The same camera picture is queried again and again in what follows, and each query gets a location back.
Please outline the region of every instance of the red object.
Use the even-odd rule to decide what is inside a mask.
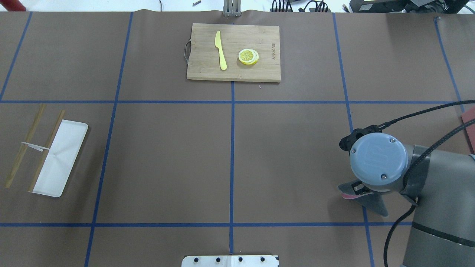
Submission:
[[[475,119],[475,106],[462,114],[462,121],[464,121],[464,123],[473,119]],[[467,131],[468,139],[470,139],[470,143],[472,144],[472,151],[475,151],[475,124],[470,125],[465,130]]]
[[[0,0],[0,5],[2,5],[7,11],[26,11],[24,5],[18,0]]]

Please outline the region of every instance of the blue grid line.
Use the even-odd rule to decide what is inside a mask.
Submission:
[[[460,97],[460,93],[459,93],[458,88],[457,88],[457,83],[455,83],[455,78],[454,78],[454,74],[452,73],[452,68],[450,67],[447,55],[445,53],[445,48],[444,48],[444,44],[442,43],[442,38],[440,37],[439,25],[437,24],[437,21],[439,19],[440,19],[440,17],[435,17],[434,18],[434,25],[436,26],[436,32],[437,32],[437,38],[439,39],[440,50],[442,51],[442,55],[444,56],[444,60],[445,60],[446,65],[447,65],[447,70],[448,70],[448,73],[450,75],[450,79],[452,80],[452,85],[454,86],[454,90],[455,90],[455,94],[457,95],[457,99],[459,101],[462,101],[462,98]],[[465,112],[465,109],[464,109],[463,105],[460,106],[460,109],[462,109],[462,112]]]
[[[27,23],[25,24],[25,28],[23,29],[23,33],[21,34],[20,42],[18,42],[17,50],[15,51],[15,54],[13,55],[13,59],[10,64],[10,69],[8,69],[7,77],[5,78],[5,82],[3,83],[3,87],[1,89],[0,100],[2,100],[3,95],[5,94],[5,90],[7,89],[8,80],[10,79],[10,75],[13,70],[13,66],[15,65],[15,61],[17,61],[18,52],[20,51],[21,44],[23,43],[23,39],[25,38],[25,35],[27,33],[28,25],[29,25],[29,22],[31,21],[32,15],[33,15],[33,12],[30,12]]]
[[[98,186],[98,189],[97,189],[97,196],[96,196],[96,200],[95,200],[91,232],[89,234],[89,242],[87,244],[86,258],[84,260],[84,266],[85,267],[89,266],[89,258],[91,256],[91,248],[92,248],[92,242],[93,242],[93,239],[94,239],[95,223],[96,223],[96,220],[97,220],[97,212],[99,210],[99,201],[101,199],[101,192],[102,192],[102,185],[103,185],[103,182],[104,182],[105,167],[106,167],[106,164],[107,164],[107,157],[108,157],[108,154],[109,154],[109,147],[110,147],[111,137],[112,137],[112,129],[114,128],[115,112],[117,110],[117,101],[119,99],[120,85],[121,85],[121,81],[122,81],[122,72],[124,71],[124,64],[125,64],[125,56],[127,55],[127,45],[129,43],[130,28],[132,26],[132,18],[133,18],[133,12],[130,12],[129,26],[127,28],[127,35],[125,37],[125,44],[124,44],[124,48],[123,48],[124,50],[123,50],[123,55],[122,55],[121,67],[120,67],[120,71],[119,71],[119,78],[117,79],[117,90],[116,90],[116,93],[115,93],[115,102],[114,102],[114,107],[112,108],[111,123],[109,125],[109,134],[107,135],[107,142],[106,142],[106,145],[105,145],[105,152],[104,152],[104,160],[103,160],[103,163],[102,163],[101,177],[99,179],[99,186]]]
[[[441,105],[452,101],[380,101],[380,100],[248,100],[248,101],[219,101],[219,100],[0,100],[0,104],[422,104]]]
[[[368,222],[368,226],[392,226],[394,222]],[[36,223],[36,222],[3,222],[0,227],[109,227],[109,228],[181,228],[181,227],[229,227],[227,222],[197,223]],[[365,226],[364,222],[235,222],[233,227],[328,227],[328,226]],[[412,222],[404,221],[399,226],[411,226]]]
[[[345,72],[343,68],[343,59],[342,59],[342,52],[340,49],[340,39],[338,38],[338,27],[336,24],[336,16],[335,13],[332,13],[333,16],[333,27],[335,29],[335,40],[336,40],[336,48],[338,50],[338,60],[340,62],[340,72],[342,75],[342,83],[343,83],[343,92],[345,94],[345,101],[346,101],[346,112],[348,114],[348,123],[350,126],[350,133],[353,131],[353,122],[352,122],[352,115],[350,110],[350,101],[348,99],[348,91],[346,89],[346,79],[345,79]],[[366,214],[366,208],[362,207],[363,210],[363,218],[364,218],[364,228],[366,231],[366,241],[368,243],[368,252],[370,256],[370,264],[371,267],[374,267],[374,259],[373,259],[373,249],[371,245],[371,237],[370,237],[370,227],[368,226],[368,215]]]
[[[231,82],[231,156],[229,171],[229,254],[234,252],[234,125],[235,125],[235,94],[234,82]]]

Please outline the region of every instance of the light blue round cap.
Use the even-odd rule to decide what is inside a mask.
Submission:
[[[397,180],[408,166],[404,145],[386,133],[370,133],[358,139],[350,150],[351,169],[368,185],[386,185]]]

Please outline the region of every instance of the wooden cutting board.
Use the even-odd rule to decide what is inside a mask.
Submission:
[[[227,70],[219,68],[219,53],[214,45],[217,31],[221,31]],[[244,65],[239,61],[238,53],[245,48],[259,53],[256,64]],[[279,27],[193,23],[186,78],[280,83]]]

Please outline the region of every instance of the knife handle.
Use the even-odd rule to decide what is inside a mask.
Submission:
[[[226,60],[224,59],[223,48],[218,48],[219,50],[219,67],[221,70],[226,70],[228,68]]]

